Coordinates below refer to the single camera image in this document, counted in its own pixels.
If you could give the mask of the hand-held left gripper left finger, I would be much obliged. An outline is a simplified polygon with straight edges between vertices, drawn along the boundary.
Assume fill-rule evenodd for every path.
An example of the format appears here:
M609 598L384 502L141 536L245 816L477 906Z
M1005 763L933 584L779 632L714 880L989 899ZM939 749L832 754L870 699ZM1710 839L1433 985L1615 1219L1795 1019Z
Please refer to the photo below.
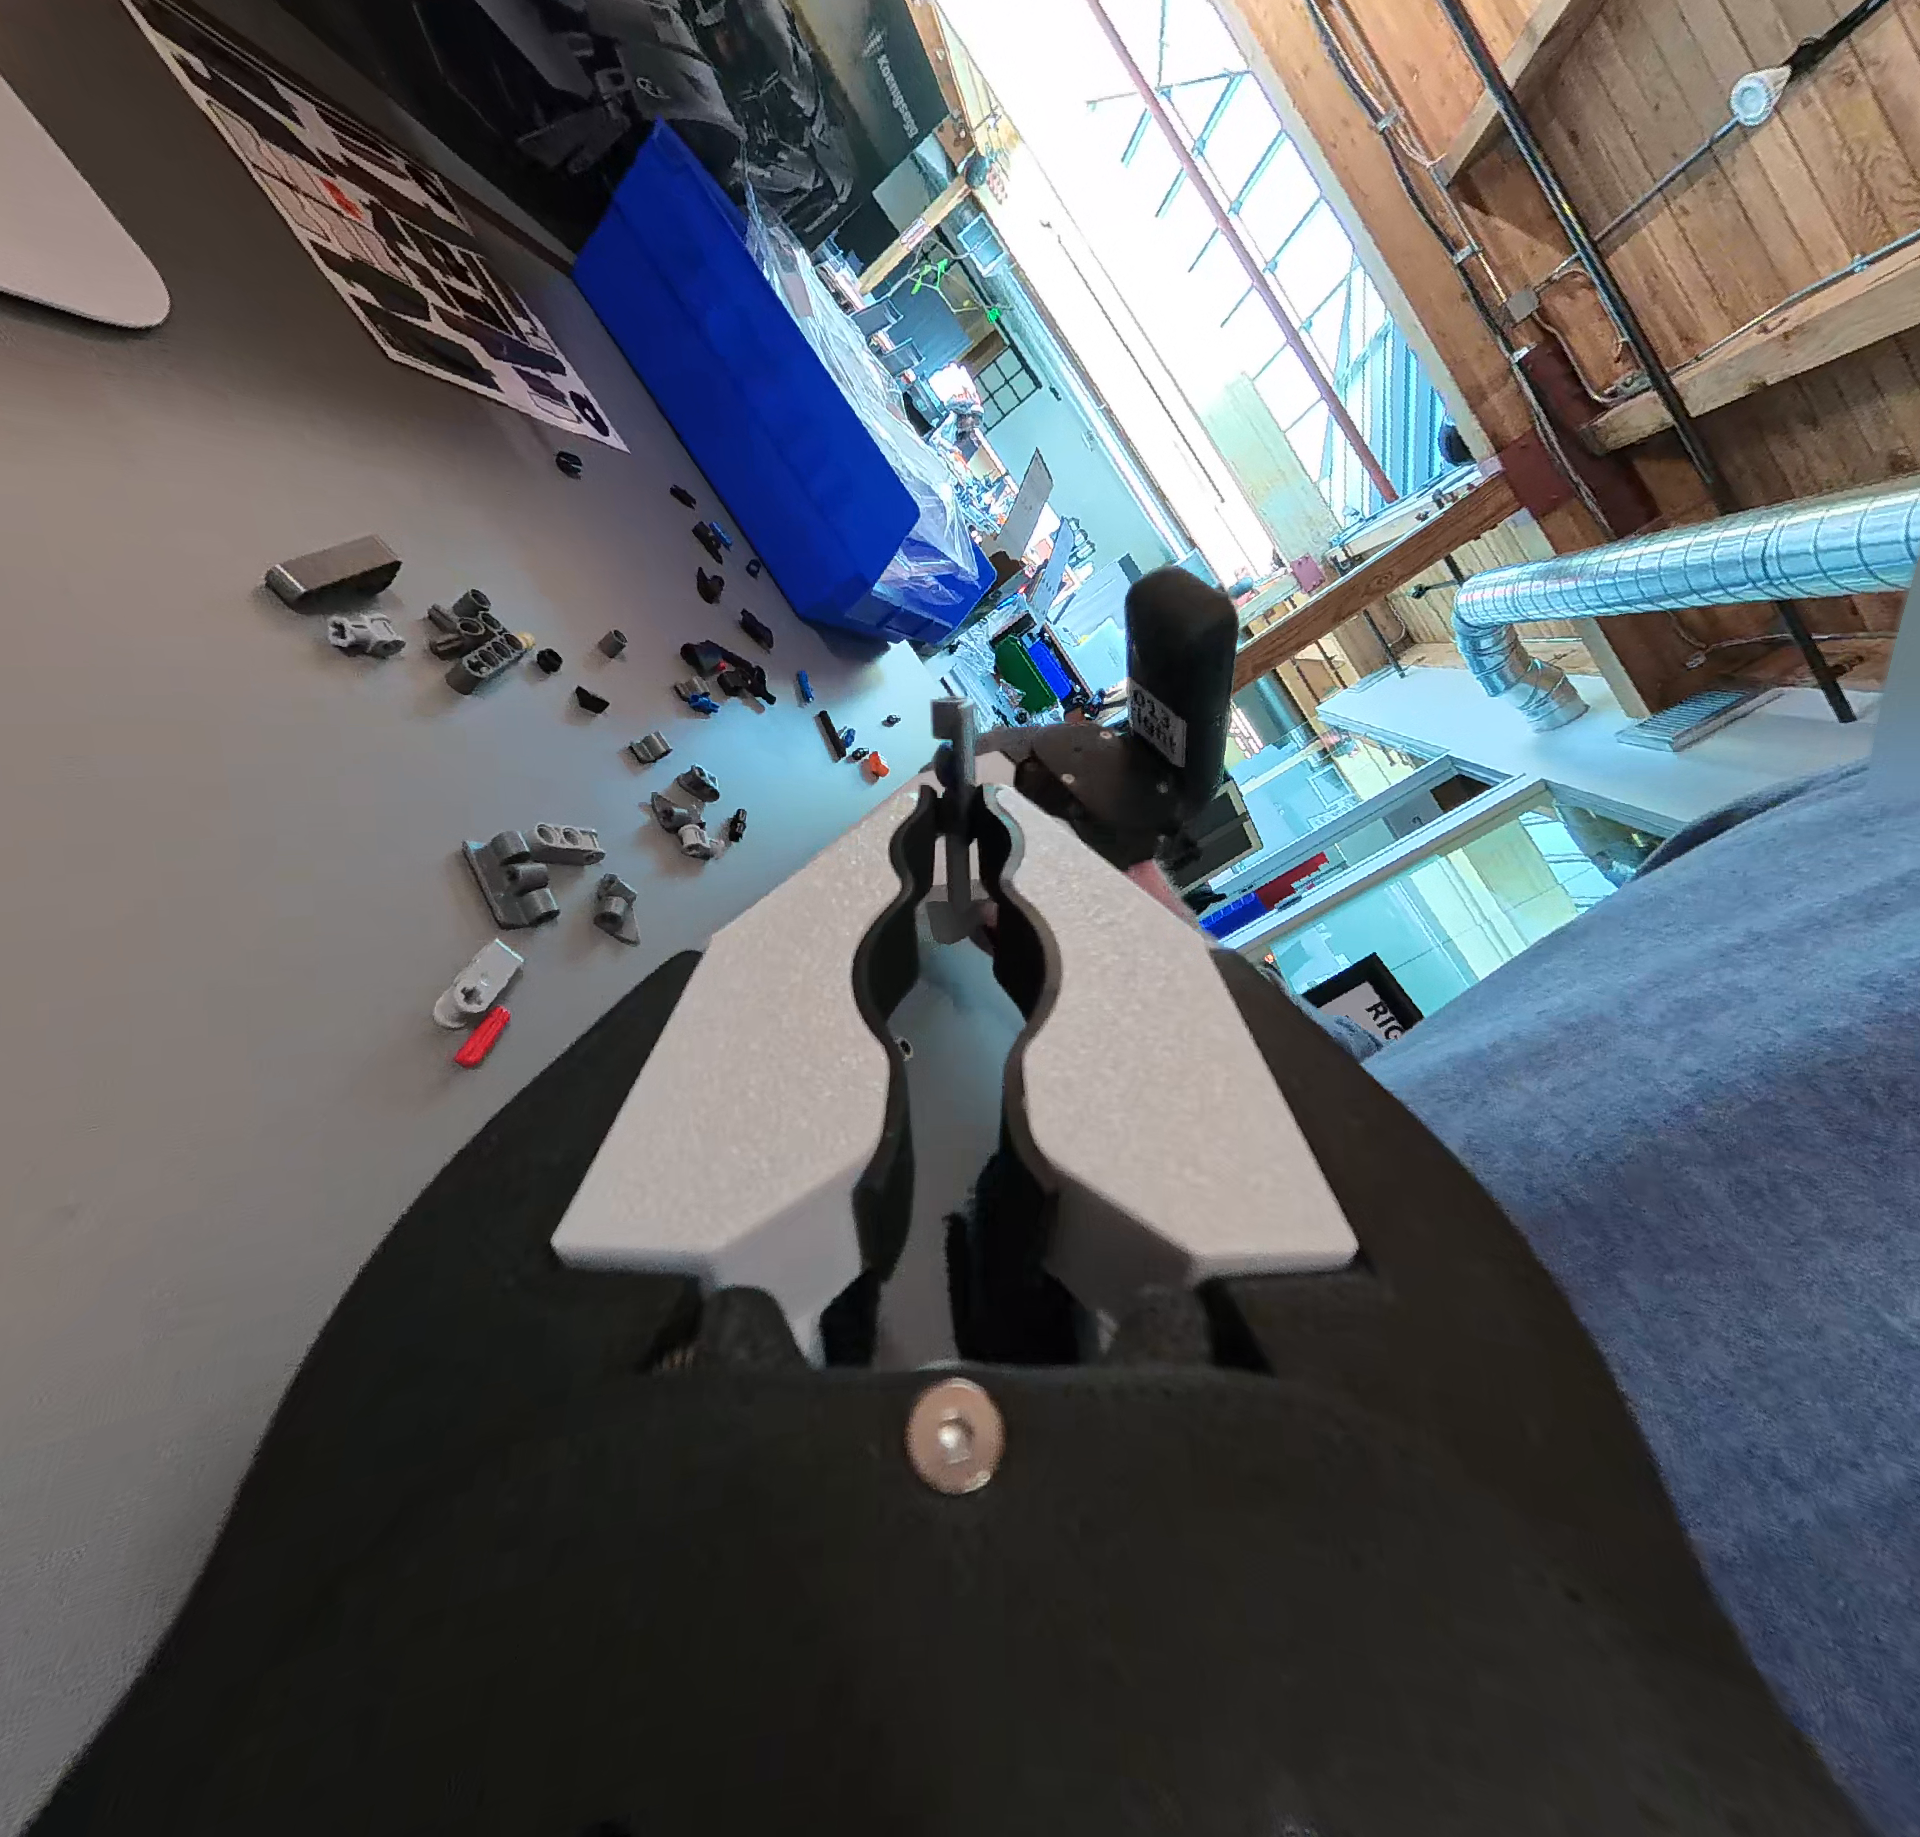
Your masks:
M914 1212L891 1025L917 904L903 791L711 936L550 1236L563 1267L756 1290L809 1358L862 1355Z

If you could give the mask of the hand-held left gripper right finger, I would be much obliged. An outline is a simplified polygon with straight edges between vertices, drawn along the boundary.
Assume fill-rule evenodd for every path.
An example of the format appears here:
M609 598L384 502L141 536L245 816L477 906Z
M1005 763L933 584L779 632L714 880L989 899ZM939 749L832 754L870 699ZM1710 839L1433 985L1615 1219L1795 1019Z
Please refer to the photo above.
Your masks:
M1352 1270L1230 954L1009 787L982 792L982 886L1021 1013L982 1176L983 1357L1071 1358L1148 1292Z

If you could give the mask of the small grey lego axle assembly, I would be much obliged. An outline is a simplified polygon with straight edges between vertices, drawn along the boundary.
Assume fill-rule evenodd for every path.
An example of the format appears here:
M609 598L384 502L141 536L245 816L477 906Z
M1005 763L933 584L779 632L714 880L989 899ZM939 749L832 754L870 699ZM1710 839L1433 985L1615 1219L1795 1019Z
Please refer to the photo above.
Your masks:
M1004 848L1005 857L996 874L982 874L976 868L980 838L973 811L980 792L980 726L973 702L967 699L933 701L930 730L937 744L930 761L930 788L937 788L937 831L933 882L921 899L921 910L937 943L967 941L994 955L1005 880L1021 868L1024 839L1014 821L990 810L990 822L1000 829L1005 842L992 839L989 848Z

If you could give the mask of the scattered loose lego pieces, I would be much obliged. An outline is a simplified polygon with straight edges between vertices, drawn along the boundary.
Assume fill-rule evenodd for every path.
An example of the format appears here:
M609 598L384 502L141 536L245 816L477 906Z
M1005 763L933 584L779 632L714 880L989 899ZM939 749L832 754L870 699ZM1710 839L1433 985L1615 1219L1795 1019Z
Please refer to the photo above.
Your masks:
M205 1051L261 1105L423 1107L453 1073L425 1003L496 927L456 857L504 829L589 824L563 916L526 954L504 1069L556 1057L648 968L694 950L929 754L912 650L809 628L747 549L696 556L649 466L540 489L486 454L420 486L327 492L408 553L368 607L394 657L254 602L201 744L232 897L205 932Z

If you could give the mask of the black lego set box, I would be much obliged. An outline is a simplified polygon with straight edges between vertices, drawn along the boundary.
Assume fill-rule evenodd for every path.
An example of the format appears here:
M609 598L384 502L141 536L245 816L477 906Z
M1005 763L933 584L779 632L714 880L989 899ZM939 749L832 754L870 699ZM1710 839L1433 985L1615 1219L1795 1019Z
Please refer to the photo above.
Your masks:
M953 113L908 0L277 0L562 240L672 129L734 198L877 253Z

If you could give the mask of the crumpled clear plastic bags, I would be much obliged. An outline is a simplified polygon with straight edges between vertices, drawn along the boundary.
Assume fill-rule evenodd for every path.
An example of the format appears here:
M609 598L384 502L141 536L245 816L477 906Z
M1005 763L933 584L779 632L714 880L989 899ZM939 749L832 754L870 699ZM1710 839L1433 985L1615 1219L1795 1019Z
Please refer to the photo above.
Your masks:
M916 429L901 383L756 193L743 236L800 334L787 383L764 387L773 441L818 520L787 596L814 624L935 650L992 582L955 466Z

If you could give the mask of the blue plastic bin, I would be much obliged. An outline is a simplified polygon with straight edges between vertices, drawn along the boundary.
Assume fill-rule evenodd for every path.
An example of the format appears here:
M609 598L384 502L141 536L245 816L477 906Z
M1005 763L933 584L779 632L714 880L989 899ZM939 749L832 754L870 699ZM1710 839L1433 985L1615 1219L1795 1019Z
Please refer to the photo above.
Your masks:
M795 611L785 587L818 520L773 441L764 387L787 383L800 334L749 250L747 208L660 122L572 276Z

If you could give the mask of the sticker sheet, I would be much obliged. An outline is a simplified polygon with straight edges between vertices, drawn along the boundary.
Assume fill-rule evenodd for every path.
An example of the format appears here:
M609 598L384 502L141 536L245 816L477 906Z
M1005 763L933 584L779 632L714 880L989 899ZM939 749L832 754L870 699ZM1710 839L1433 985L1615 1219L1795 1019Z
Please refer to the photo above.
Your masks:
M439 172L179 0L118 2L381 353L550 430L629 448Z

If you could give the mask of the silver ventilation duct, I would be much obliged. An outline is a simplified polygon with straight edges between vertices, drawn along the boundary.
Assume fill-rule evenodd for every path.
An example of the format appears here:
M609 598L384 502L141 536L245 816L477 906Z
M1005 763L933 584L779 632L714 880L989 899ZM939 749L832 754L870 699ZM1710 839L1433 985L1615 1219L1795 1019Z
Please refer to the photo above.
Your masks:
M1453 642L1487 696L1548 733L1589 702L1524 650L1524 626L1889 596L1907 590L1915 553L1919 482L1891 480L1473 577L1453 600Z

